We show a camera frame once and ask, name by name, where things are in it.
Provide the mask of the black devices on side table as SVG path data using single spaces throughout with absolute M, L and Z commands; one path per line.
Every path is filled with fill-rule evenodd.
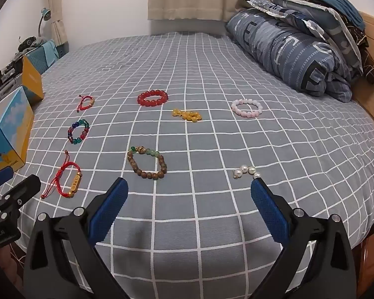
M 23 72 L 23 54 L 18 53 L 14 59 L 0 71 L 0 102 L 21 84 Z

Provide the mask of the blue yellow cardboard box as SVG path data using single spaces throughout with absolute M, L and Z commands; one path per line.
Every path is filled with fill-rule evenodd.
M 0 102 L 0 170 L 10 166 L 14 171 L 26 162 L 34 114 L 22 87 Z

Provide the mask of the black object on teal box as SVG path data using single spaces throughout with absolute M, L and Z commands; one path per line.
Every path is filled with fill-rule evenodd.
M 27 39 L 25 39 L 19 46 L 18 46 L 18 52 L 23 52 L 24 50 L 28 48 L 36 48 L 39 47 L 47 41 L 46 38 L 38 36 L 30 36 Z

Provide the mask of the blue patterned folded duvet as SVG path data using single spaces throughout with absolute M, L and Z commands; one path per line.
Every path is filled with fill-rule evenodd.
M 226 24 L 232 38 L 269 73 L 311 96 L 329 94 L 347 103 L 351 73 L 331 45 L 257 9 L 244 9 Z

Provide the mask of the teal desk lamp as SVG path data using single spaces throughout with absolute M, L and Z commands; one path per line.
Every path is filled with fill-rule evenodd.
M 51 19 L 51 11 L 48 8 L 44 7 L 41 10 L 41 18 L 38 24 L 38 36 L 39 37 L 42 36 L 42 23 L 47 22 L 50 19 Z

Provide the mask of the teal blue folded cloth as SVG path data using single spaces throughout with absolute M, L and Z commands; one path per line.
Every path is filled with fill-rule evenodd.
M 365 22 L 356 9 L 356 7 L 349 0 L 321 0 L 326 4 L 330 5 L 332 8 L 338 10 L 342 13 L 356 28 L 360 31 L 365 31 Z

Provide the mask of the teal storage box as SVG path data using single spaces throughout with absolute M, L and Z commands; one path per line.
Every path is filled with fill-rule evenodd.
M 54 41 L 49 40 L 43 45 L 26 53 L 26 57 L 35 69 L 40 74 L 43 74 L 59 60 L 59 52 L 57 51 Z

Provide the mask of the yellow box lid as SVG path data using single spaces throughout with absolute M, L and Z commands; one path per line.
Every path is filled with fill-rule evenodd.
M 31 106 L 44 99 L 42 77 L 31 61 L 24 55 L 21 75 L 21 85 Z

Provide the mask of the beige side curtain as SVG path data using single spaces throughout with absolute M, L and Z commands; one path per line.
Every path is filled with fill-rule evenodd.
M 45 0 L 47 8 L 51 11 L 50 26 L 52 39 L 56 46 L 67 42 L 67 34 L 63 22 L 62 0 Z

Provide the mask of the grey checked bed sheet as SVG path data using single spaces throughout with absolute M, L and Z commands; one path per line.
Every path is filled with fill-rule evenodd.
M 23 208 L 69 214 L 117 177 L 129 195 L 98 253 L 132 298 L 247 298 L 281 251 L 250 195 L 256 167 L 308 215 L 338 214 L 352 246 L 374 223 L 374 121 L 354 102 L 315 98 L 263 71 L 228 37 L 172 33 L 82 47 L 42 78 L 27 161 L 14 184 L 47 185 L 65 154 L 82 169 L 73 198 Z

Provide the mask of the blue patterned pillow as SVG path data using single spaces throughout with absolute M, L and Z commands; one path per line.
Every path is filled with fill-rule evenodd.
M 242 0 L 274 18 L 286 20 L 290 25 L 311 32 L 339 50 L 347 65 L 363 73 L 362 56 L 357 42 L 340 14 L 304 0 Z

